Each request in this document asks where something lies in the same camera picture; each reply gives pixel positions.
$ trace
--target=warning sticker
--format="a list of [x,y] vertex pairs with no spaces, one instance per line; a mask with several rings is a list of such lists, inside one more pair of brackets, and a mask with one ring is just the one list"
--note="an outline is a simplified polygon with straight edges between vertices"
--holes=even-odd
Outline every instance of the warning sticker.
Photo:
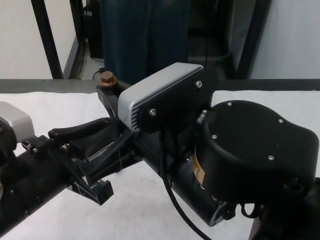
[[202,169],[202,167],[200,166],[200,164],[198,162],[198,158],[197,158],[196,152],[194,152],[192,168],[193,168],[193,172],[194,172],[194,175],[195,175],[196,179],[198,180],[198,182],[200,184],[202,184],[204,182],[204,178],[205,178],[205,174],[206,173]]

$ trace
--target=white table surface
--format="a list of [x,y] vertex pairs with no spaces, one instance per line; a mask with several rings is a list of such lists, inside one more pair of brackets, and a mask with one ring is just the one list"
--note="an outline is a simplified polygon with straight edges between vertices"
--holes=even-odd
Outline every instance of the white table surface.
[[[248,100],[263,104],[288,121],[320,136],[320,92],[217,91],[212,104]],[[44,93],[0,94],[32,118],[35,133],[47,135],[108,116],[97,94]],[[16,154],[23,152],[21,146]],[[320,168],[316,175],[320,177]],[[6,234],[1,240],[197,240],[200,239],[173,207],[162,180],[140,162],[106,177],[114,196],[103,206],[64,190],[49,203]],[[213,240],[247,240],[252,220],[241,215],[208,227],[179,198],[190,219]]]

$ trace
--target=screw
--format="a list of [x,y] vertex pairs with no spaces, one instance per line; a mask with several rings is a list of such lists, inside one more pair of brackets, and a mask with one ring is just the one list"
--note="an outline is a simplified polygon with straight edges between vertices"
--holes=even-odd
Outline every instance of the screw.
[[69,152],[69,148],[68,148],[68,144],[64,144],[60,147],[61,150],[63,150],[64,152],[68,153]]
[[149,114],[154,117],[155,115],[157,115],[157,110],[155,110],[154,108],[150,109]]
[[202,87],[202,81],[197,81],[196,83],[195,83],[195,85],[196,85],[196,87],[199,89],[199,88],[201,88]]

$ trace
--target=black lever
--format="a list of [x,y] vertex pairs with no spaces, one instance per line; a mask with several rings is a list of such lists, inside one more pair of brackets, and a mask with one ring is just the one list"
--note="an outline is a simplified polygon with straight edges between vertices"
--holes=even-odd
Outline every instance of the black lever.
[[110,118],[104,117],[79,126],[55,128],[49,131],[48,135],[55,141],[65,143],[70,140],[82,139],[90,136],[112,124],[113,121]]

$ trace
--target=black cable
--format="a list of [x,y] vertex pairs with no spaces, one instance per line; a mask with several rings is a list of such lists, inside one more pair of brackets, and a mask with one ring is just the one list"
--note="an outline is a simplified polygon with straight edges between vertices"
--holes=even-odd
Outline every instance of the black cable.
[[99,70],[98,70],[98,71],[96,71],[96,72],[93,74],[93,76],[92,76],[92,80],[95,80],[95,75],[96,75],[97,73],[100,73],[100,72],[99,72]]
[[105,61],[100,61],[100,60],[97,60],[97,59],[94,59],[93,57],[91,57],[91,55],[90,55],[90,51],[89,51],[89,58],[91,58],[93,61],[97,61],[97,62],[99,62],[99,63],[105,63]]
[[188,226],[195,231],[196,234],[198,234],[202,239],[204,240],[211,240],[210,237],[205,235],[199,228],[196,227],[196,225],[188,218],[188,216],[185,214],[185,212],[180,207],[174,193],[172,192],[172,189],[170,187],[169,181],[167,179],[167,173],[166,173],[166,149],[164,146],[164,137],[162,135],[162,132],[159,131],[159,139],[160,139],[160,176],[162,177],[166,192],[168,193],[173,206],[177,210],[177,212],[180,214],[182,219],[188,224]]

